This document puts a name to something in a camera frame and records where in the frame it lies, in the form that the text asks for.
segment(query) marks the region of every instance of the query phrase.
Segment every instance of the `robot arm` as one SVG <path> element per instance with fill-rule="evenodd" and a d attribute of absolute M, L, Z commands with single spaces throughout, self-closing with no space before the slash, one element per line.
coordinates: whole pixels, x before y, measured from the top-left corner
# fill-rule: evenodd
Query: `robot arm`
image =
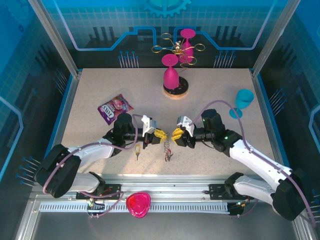
<path fill-rule="evenodd" d="M 172 140 L 178 146 L 190 148 L 195 148 L 196 142 L 211 142 L 215 150 L 243 163 L 264 180 L 252 179 L 236 172 L 225 181 L 225 188 L 231 195 L 246 195 L 266 202 L 272 205 L 278 214 L 290 221 L 305 209 L 301 196 L 286 176 L 252 152 L 264 157 L 292 177 L 310 201 L 311 184 L 302 170 L 293 171 L 271 160 L 247 142 L 248 149 L 241 135 L 225 128 L 221 116 L 215 109 L 205 110 L 201 117 L 204 127 L 200 128 L 190 125 L 192 121 L 188 117 L 179 117 L 178 128 L 172 133 Z"/>
<path fill-rule="evenodd" d="M 143 149 L 148 144 L 159 144 L 167 138 L 164 131 L 156 128 L 156 121 L 152 118 L 144 115 L 141 120 L 143 127 L 138 128 L 137 141 L 143 142 Z M 47 192 L 54 198 L 60 198 L 67 192 L 87 192 L 100 195 L 104 190 L 105 181 L 94 172 L 79 173 L 78 169 L 100 159 L 111 158 L 121 152 L 119 149 L 104 144 L 124 148 L 126 141 L 133 141 L 135 136 L 131 115 L 122 113 L 114 122 L 113 130 L 109 131 L 99 141 L 90 143 L 90 146 L 84 149 L 79 149 L 79 147 L 68 148 L 62 144 L 55 145 L 38 167 L 34 179 L 41 186 L 44 186 L 57 164 L 64 157 L 75 152 L 55 173 L 46 188 Z"/>

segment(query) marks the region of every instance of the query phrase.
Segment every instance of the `snack bag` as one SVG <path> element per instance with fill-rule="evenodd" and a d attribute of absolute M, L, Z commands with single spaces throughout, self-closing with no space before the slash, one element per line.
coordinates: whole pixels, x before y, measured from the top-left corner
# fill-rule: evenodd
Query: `snack bag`
<path fill-rule="evenodd" d="M 104 118 L 108 125 L 116 120 L 119 114 L 126 113 L 131 109 L 134 108 L 130 106 L 122 94 L 119 94 L 110 101 L 107 101 L 98 107 L 100 115 Z"/>

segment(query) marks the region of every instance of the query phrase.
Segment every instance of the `blue panel edge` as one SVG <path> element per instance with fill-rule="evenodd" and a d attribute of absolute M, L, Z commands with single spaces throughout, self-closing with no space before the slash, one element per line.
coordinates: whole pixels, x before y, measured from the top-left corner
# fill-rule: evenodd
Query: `blue panel edge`
<path fill-rule="evenodd" d="M 66 88 L 65 88 L 65 91 L 64 91 L 64 95 L 63 95 L 63 98 L 62 98 L 60 109 L 59 109 L 58 115 L 56 116 L 55 124 L 53 126 L 53 130 L 52 130 L 51 137 L 50 137 L 50 140 L 49 140 L 49 143 L 48 143 L 48 147 L 46 148 L 46 151 L 45 151 L 45 157 L 47 156 L 47 154 L 50 152 L 50 150 L 53 147 L 54 139 L 55 139 L 57 131 L 58 131 L 58 127 L 59 127 L 59 124 L 60 124 L 62 112 L 64 111 L 64 108 L 65 108 L 65 105 L 66 105 L 66 101 L 67 101 L 67 97 L 68 97 L 68 94 L 69 94 L 69 90 L 70 90 L 70 87 L 71 87 L 72 80 L 73 80 L 73 76 L 72 76 L 72 74 L 70 74 L 70 77 L 69 77 L 69 80 L 68 80 L 68 84 L 66 85 Z"/>
<path fill-rule="evenodd" d="M 278 130 L 278 126 L 277 126 L 274 114 L 272 113 L 272 109 L 271 109 L 271 106 L 270 106 L 270 103 L 269 103 L 267 92 L 266 92 L 265 86 L 264 86 L 264 84 L 262 82 L 262 78 L 260 76 L 260 73 L 257 75 L 257 79 L 259 81 L 259 85 L 261 87 L 261 92 L 262 92 L 262 95 L 263 95 L 263 99 L 265 101 L 265 105 L 266 105 L 268 114 L 270 116 L 270 120 L 271 120 L 272 128 L 274 130 L 276 142 L 277 142 L 277 144 L 279 146 L 279 149 L 280 149 L 280 154 L 282 156 L 283 165 L 285 165 L 287 167 L 290 167 L 290 164 L 289 164 L 289 161 L 288 161 L 288 158 L 287 158 L 287 154 L 286 154 L 286 151 L 285 151 L 285 147 L 284 147 L 284 145 L 282 143 L 282 140 L 281 140 L 281 137 L 280 137 L 280 133 L 279 133 L 279 130 Z"/>

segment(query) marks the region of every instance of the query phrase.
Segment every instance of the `metal spring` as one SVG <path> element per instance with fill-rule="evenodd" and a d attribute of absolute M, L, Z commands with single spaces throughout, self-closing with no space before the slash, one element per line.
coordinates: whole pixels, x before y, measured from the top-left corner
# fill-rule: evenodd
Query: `metal spring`
<path fill-rule="evenodd" d="M 165 161 L 166 162 L 170 162 L 170 159 L 172 157 L 173 154 L 171 154 L 171 150 L 170 150 L 170 142 L 169 142 L 169 137 L 170 137 L 170 133 L 166 132 L 166 139 L 164 140 L 163 146 L 164 146 L 164 153 L 165 153 Z"/>

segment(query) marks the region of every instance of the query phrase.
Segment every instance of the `wooden coaster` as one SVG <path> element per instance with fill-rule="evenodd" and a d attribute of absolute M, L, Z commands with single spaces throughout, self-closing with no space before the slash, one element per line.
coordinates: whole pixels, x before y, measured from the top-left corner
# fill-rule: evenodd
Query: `wooden coaster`
<path fill-rule="evenodd" d="M 179 86 L 178 87 L 176 87 L 174 89 L 168 89 L 165 86 L 163 86 L 164 93 L 172 99 L 180 99 L 183 96 L 185 96 L 188 92 L 188 88 L 189 88 L 189 83 L 182 76 L 179 76 Z"/>

